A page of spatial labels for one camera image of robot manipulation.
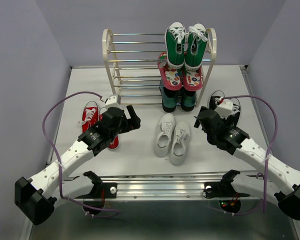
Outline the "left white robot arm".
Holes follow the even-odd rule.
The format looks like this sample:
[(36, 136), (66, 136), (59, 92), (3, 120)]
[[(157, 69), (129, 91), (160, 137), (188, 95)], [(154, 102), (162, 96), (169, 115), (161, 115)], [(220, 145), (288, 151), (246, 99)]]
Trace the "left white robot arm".
[(130, 117), (119, 107), (109, 107), (102, 119), (82, 133), (57, 161), (29, 179), (20, 177), (14, 184), (14, 203), (35, 225), (45, 222), (54, 212), (57, 201), (52, 194), (62, 188), (62, 181), (85, 162), (106, 149), (119, 135), (137, 130), (141, 119), (132, 105), (126, 107)]

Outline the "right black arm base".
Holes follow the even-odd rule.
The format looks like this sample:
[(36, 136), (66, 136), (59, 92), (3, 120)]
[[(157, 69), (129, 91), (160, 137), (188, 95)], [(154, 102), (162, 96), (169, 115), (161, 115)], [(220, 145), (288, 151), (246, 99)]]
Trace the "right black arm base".
[(240, 174), (239, 171), (232, 169), (224, 174), (220, 181), (205, 182), (201, 195), (206, 199), (249, 197), (249, 194), (235, 191), (232, 186), (234, 178)]

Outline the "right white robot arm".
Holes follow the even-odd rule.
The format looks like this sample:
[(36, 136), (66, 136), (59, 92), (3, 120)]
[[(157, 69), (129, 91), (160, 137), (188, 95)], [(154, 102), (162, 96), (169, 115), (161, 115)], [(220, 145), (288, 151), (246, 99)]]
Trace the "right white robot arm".
[(212, 109), (202, 106), (194, 127), (206, 133), (209, 144), (244, 161), (263, 175), (263, 179), (258, 179), (232, 169), (219, 182), (206, 183), (205, 198), (252, 196), (278, 206), (288, 217), (300, 221), (299, 170), (273, 155), (267, 156), (266, 151), (245, 131), (229, 125)]

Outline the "white sneaker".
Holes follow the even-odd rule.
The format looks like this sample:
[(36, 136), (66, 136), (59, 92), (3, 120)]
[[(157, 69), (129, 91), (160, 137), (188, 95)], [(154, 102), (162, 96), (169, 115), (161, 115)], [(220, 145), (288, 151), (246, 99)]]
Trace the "white sneaker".
[(154, 153), (157, 157), (163, 158), (168, 154), (174, 128), (174, 115), (171, 113), (163, 115), (157, 124), (154, 138)]
[(173, 141), (170, 151), (169, 161), (174, 166), (183, 164), (191, 140), (190, 126), (186, 121), (176, 124), (173, 132)]

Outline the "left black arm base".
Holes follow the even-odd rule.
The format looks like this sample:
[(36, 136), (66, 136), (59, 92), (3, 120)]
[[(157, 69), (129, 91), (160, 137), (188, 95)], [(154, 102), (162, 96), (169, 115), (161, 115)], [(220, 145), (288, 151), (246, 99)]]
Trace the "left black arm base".
[(106, 182), (93, 171), (83, 173), (83, 182), (79, 185), (76, 199), (115, 199), (118, 192), (116, 182)]

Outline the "black canvas sneaker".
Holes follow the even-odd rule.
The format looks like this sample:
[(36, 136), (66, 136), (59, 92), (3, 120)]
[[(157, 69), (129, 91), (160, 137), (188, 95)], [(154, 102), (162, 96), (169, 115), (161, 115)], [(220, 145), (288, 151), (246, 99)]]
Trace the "black canvas sneaker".
[(230, 100), (233, 105), (231, 112), (231, 115), (233, 116), (233, 125), (237, 126), (241, 115), (241, 103), (238, 98), (231, 98)]
[(208, 100), (208, 108), (211, 110), (215, 110), (219, 105), (219, 101), (221, 97), (225, 97), (225, 93), (222, 90), (214, 91)]

